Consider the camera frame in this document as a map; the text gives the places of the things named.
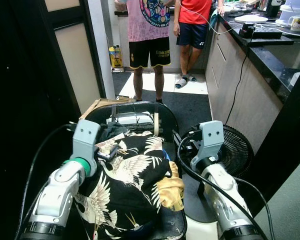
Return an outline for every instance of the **pink t-shirt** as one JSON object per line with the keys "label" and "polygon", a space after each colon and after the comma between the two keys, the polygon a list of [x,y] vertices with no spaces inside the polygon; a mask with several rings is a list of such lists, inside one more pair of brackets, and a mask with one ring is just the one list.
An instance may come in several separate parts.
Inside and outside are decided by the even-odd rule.
{"label": "pink t-shirt", "polygon": [[169,36],[169,8],[163,0],[127,0],[128,40],[140,42]]}

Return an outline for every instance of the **black floral fabric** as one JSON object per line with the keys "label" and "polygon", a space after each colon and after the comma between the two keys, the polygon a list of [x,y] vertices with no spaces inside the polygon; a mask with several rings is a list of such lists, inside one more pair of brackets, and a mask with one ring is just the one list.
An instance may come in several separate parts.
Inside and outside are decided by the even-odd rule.
{"label": "black floral fabric", "polygon": [[97,144],[106,154],[118,145],[118,153],[111,162],[97,160],[95,175],[74,197],[90,240],[120,239],[157,216],[157,182],[172,175],[162,141],[151,132],[122,133]]}

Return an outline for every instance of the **black shorts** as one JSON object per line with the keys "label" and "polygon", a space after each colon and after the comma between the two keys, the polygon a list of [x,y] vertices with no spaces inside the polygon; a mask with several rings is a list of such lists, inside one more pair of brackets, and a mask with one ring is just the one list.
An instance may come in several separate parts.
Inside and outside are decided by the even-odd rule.
{"label": "black shorts", "polygon": [[150,53],[151,67],[165,66],[170,61],[169,37],[162,37],[145,41],[130,41],[130,68],[147,68]]}
{"label": "black shorts", "polygon": [[190,24],[180,22],[180,35],[177,45],[191,45],[196,49],[203,49],[207,35],[207,24]]}

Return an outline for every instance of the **person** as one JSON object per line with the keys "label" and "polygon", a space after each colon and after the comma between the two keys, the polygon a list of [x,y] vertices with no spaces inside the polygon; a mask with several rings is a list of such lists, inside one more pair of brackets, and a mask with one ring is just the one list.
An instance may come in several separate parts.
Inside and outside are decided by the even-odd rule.
{"label": "person", "polygon": [[[176,44],[180,45],[182,72],[182,78],[175,84],[178,89],[185,86],[189,80],[196,81],[189,75],[189,71],[204,48],[211,4],[212,0],[175,1],[173,33],[177,36]],[[223,0],[218,0],[217,12],[221,15],[225,13]]]}
{"label": "person", "polygon": [[130,67],[134,69],[133,85],[137,101],[142,101],[143,69],[150,54],[154,70],[156,101],[162,103],[165,84],[164,68],[169,65],[169,7],[175,0],[115,0],[118,11],[128,11]]}

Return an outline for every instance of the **green ring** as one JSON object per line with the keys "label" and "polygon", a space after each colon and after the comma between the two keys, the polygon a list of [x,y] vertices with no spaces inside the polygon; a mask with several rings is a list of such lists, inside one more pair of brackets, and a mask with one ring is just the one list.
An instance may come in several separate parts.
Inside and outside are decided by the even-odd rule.
{"label": "green ring", "polygon": [[82,165],[82,167],[84,168],[84,172],[85,172],[86,177],[88,177],[90,175],[91,167],[90,167],[90,164],[86,160],[84,160],[81,157],[76,157],[76,158],[64,161],[63,164],[66,164],[66,163],[71,162],[71,161],[75,161],[75,162],[80,163]]}

